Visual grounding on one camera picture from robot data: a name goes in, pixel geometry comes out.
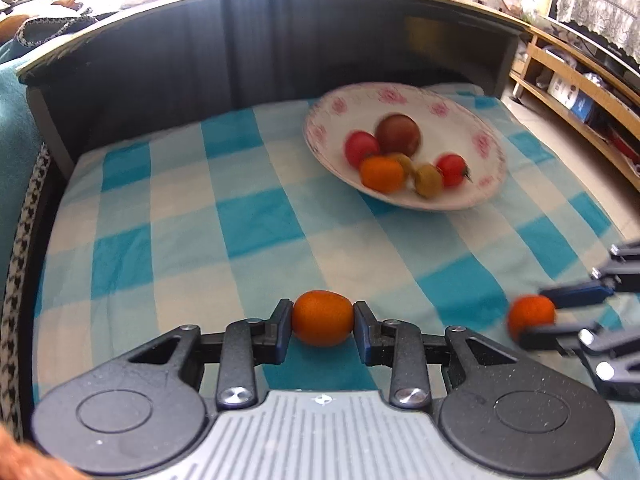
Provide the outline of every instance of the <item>floor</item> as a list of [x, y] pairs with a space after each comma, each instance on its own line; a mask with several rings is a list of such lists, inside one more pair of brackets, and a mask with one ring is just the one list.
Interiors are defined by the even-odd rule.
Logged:
[[626, 240], [640, 239], [640, 193], [586, 139], [546, 105], [527, 92], [517, 104], [502, 102], [540, 141], [544, 142], [575, 173], [600, 202]]

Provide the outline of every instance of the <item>white plate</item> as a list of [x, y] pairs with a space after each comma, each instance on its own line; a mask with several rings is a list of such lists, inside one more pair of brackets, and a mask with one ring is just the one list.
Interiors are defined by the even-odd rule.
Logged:
[[[391, 113], [408, 115], [420, 127], [422, 143], [412, 157], [414, 164], [433, 164], [443, 153], [457, 153], [466, 160], [471, 182], [431, 199], [416, 194], [410, 179], [406, 189], [388, 195], [364, 187], [344, 156], [344, 140], [353, 130], [373, 134], [380, 119]], [[335, 176], [400, 207], [444, 211], [475, 206], [498, 191], [507, 171], [504, 152], [488, 124], [450, 99], [408, 85], [362, 83], [329, 92], [309, 111], [304, 134], [318, 161]]]

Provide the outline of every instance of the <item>houndstooth trim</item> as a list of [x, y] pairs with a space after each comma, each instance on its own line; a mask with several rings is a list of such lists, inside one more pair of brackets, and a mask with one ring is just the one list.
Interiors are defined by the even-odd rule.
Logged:
[[18, 441], [22, 440], [23, 436], [18, 397], [18, 315], [22, 303], [22, 286], [31, 243], [33, 219], [49, 163], [49, 150], [43, 144], [22, 203], [14, 248], [9, 261], [4, 303], [0, 312], [0, 420]]

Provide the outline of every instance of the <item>tablecloth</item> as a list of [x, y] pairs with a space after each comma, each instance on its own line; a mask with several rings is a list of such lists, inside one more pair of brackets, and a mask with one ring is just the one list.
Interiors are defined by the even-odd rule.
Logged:
[[[620, 240], [564, 164], [497, 99], [474, 86], [433, 88], [491, 123], [509, 174], [501, 192], [449, 213], [396, 208], [329, 174], [305, 145], [308, 101], [260, 105], [84, 154], [56, 217], [34, 320], [36, 400], [47, 390], [185, 323], [221, 332], [268, 317], [280, 298], [324, 288], [366, 300], [379, 319], [441, 334], [462, 324], [505, 344], [510, 300], [583, 280]], [[638, 298], [567, 319], [638, 322]], [[576, 360], [544, 354], [589, 383]], [[260, 388], [381, 388], [353, 339], [331, 349], [293, 339]], [[211, 394], [215, 368], [201, 392]], [[442, 386], [434, 380], [436, 393]], [[614, 404], [602, 465], [640, 478], [640, 408]]]

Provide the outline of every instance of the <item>white curtain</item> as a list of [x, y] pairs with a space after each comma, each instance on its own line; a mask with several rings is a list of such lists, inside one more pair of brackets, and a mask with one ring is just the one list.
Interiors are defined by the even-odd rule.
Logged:
[[576, 21], [640, 62], [640, 0], [558, 0], [558, 21]]

